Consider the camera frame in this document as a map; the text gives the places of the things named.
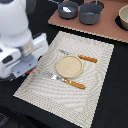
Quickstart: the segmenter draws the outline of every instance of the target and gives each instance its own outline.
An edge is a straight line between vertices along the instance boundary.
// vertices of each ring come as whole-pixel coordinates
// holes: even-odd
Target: placemat
[[[37,69],[27,77],[14,96],[80,127],[90,128],[113,48],[111,44],[60,31],[48,52],[40,59]],[[55,64],[64,54],[58,49],[98,59],[97,63],[82,60],[83,73],[72,79],[84,84],[86,89],[78,89],[43,75],[46,71],[59,75]]]
[[[63,19],[59,16],[58,10],[56,10],[48,20],[48,23],[51,25],[56,25],[59,27],[64,27],[75,31],[80,31],[82,33],[88,33],[91,35],[96,35],[96,36],[128,43],[128,36],[127,36],[128,31],[120,28],[120,26],[118,26],[118,24],[115,21],[117,16],[119,15],[119,10],[123,6],[126,6],[128,2],[123,1],[126,3],[122,3],[121,0],[120,2],[109,1],[109,0],[100,0],[100,1],[104,4],[104,9],[101,12],[99,22],[94,25],[85,25],[79,21],[80,6],[78,9],[78,15],[75,18],[70,20]]]

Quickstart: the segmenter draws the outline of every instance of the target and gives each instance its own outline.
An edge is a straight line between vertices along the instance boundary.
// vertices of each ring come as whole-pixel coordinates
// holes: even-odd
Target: dark table surface
[[[35,11],[28,16],[32,35],[44,32],[50,44],[59,31],[64,31],[113,44],[114,51],[91,128],[128,128],[128,44],[49,25],[48,19],[56,9],[55,3],[37,0]],[[0,105],[31,116],[53,128],[79,128],[54,114],[14,97],[13,94],[25,78],[20,77],[12,82],[0,82]]]

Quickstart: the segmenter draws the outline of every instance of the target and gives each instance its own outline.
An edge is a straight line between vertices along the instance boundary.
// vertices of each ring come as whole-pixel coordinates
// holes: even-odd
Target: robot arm
[[[48,50],[46,34],[32,38],[27,14],[35,0],[0,0],[0,78],[20,77],[37,65]]]

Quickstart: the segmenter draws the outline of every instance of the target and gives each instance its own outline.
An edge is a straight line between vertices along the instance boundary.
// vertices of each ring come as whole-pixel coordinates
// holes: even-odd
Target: beige placemat
[[[14,96],[80,127],[90,128],[113,48],[111,44],[60,31],[49,51],[40,59],[37,69],[27,77]],[[55,64],[64,54],[58,49],[98,59],[98,63],[82,60],[83,73],[72,79],[84,84],[85,90],[44,77],[46,71],[59,75]]]

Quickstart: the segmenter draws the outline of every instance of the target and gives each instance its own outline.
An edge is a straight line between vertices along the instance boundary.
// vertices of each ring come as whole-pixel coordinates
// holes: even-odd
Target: fork
[[[80,89],[85,89],[86,88],[83,84],[79,84],[79,83],[76,83],[76,82],[68,80],[68,79],[60,78],[59,76],[57,76],[55,74],[52,74],[50,72],[46,72],[46,73],[44,73],[44,75],[47,78],[50,78],[52,80],[60,80],[64,83],[70,84],[70,85],[75,86],[75,87],[80,88]]]

